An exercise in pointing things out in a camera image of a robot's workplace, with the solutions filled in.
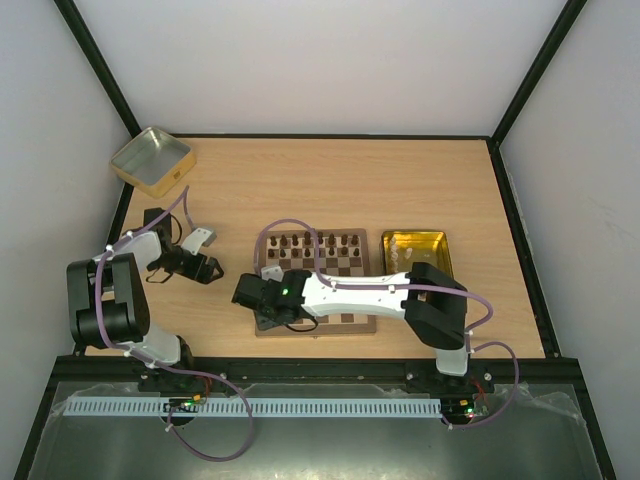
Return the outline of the wooden chess board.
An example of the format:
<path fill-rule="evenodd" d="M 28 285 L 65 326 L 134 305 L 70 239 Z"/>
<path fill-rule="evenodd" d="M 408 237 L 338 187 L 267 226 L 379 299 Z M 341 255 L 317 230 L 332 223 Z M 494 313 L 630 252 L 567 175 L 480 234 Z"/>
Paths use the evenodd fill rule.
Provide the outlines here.
<path fill-rule="evenodd" d="M 254 247 L 257 268 L 278 266 L 326 275 L 363 277 L 370 274 L 367 234 L 363 229 L 319 230 L 314 242 L 305 230 L 270 230 L 259 236 Z M 372 335 L 376 317 L 363 314 L 332 314 L 314 320 L 302 318 L 292 326 L 278 326 L 260 315 L 255 316 L 255 335 L 259 338 L 331 335 Z"/>

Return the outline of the gold tin with white pieces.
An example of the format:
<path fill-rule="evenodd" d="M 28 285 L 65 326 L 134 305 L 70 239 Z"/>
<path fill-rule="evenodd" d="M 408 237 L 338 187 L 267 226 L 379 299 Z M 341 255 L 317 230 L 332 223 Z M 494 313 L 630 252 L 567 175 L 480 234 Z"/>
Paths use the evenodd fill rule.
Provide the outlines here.
<path fill-rule="evenodd" d="M 447 236 L 442 231 L 385 231 L 381 237 L 385 274 L 400 274 L 411 283 L 455 288 Z"/>

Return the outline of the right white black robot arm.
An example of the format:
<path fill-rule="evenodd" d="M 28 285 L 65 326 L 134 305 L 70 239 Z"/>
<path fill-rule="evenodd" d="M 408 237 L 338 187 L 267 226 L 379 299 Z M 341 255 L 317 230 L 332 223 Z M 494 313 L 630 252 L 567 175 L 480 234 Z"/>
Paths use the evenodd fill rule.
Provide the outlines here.
<path fill-rule="evenodd" d="M 275 326 L 299 319 L 362 314 L 404 321 L 436 353 L 436 379 L 460 390 L 471 379 L 465 325 L 470 293 L 431 264 L 415 262 L 408 272 L 344 277 L 289 270 L 265 278 L 243 274 L 232 302 Z"/>

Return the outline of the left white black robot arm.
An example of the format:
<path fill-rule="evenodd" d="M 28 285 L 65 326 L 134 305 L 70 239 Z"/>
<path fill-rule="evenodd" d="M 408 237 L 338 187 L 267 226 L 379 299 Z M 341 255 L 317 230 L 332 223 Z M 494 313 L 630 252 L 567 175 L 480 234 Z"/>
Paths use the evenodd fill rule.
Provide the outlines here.
<path fill-rule="evenodd" d="M 186 341 L 152 322 L 142 274 L 162 270 L 167 279 L 178 275 L 203 285 L 221 279 L 219 261 L 201 252 L 216 233 L 196 225 L 185 233 L 175 215 L 160 207 L 144 211 L 143 225 L 149 229 L 125 234 L 106 260 L 97 255 L 68 265 L 71 336 L 80 347 L 119 350 L 149 369 L 166 365 L 191 370 L 194 361 Z"/>

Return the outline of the empty gold square tin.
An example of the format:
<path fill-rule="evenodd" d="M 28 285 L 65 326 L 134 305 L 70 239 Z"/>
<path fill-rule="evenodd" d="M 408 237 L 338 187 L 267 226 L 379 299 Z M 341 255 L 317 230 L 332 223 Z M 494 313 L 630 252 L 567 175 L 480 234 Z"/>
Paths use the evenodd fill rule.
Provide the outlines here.
<path fill-rule="evenodd" d="M 110 159 L 110 166 L 126 183 L 159 199 L 195 165 L 191 146 L 157 127 L 148 127 Z"/>

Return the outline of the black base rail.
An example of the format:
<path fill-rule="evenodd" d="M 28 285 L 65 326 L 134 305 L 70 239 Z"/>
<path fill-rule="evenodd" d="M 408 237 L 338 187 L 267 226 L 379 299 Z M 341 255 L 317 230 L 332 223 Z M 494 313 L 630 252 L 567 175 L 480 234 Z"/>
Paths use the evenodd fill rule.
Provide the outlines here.
<path fill-rule="evenodd" d="M 374 385 L 407 393 L 457 395 L 491 392 L 501 379 L 495 364 L 469 363 L 462 377 L 446 376 L 427 360 L 328 360 L 198 357 L 195 373 L 178 375 L 151 370 L 141 362 L 115 356 L 61 356 L 53 367 L 51 385 L 69 382 L 132 382 L 144 392 L 202 393 L 203 374 L 212 373 L 238 387 L 257 384 Z"/>

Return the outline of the black frame post left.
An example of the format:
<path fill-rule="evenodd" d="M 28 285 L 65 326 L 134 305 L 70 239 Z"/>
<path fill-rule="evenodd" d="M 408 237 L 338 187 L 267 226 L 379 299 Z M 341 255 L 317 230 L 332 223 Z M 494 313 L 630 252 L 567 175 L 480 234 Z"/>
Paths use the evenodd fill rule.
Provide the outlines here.
<path fill-rule="evenodd" d="M 135 137 L 142 131 L 142 128 L 76 3 L 72 0 L 54 0 L 54 4 L 91 66 L 125 129 L 131 137 Z"/>

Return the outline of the black frame post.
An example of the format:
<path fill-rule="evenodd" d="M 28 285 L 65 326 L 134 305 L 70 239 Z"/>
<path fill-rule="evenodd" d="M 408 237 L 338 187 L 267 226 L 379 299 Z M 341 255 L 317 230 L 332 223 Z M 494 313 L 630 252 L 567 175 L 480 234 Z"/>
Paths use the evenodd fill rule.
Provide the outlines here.
<path fill-rule="evenodd" d="M 497 150 L 506 139 L 587 3 L 587 0 L 568 0 L 565 2 L 491 135 L 488 143 L 491 151 Z"/>
<path fill-rule="evenodd" d="M 131 137 L 135 137 L 142 131 L 142 128 L 76 3 L 72 0 L 54 0 L 54 4 L 91 66 L 125 129 Z"/>

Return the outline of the black frame post right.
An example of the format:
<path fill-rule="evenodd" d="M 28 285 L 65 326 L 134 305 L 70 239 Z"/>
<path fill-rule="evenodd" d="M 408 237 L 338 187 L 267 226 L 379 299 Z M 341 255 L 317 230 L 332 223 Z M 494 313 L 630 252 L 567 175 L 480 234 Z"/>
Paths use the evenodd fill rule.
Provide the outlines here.
<path fill-rule="evenodd" d="M 587 3 L 587 0 L 568 0 L 565 2 L 491 135 L 488 143 L 491 151 L 497 150 L 506 139 Z"/>

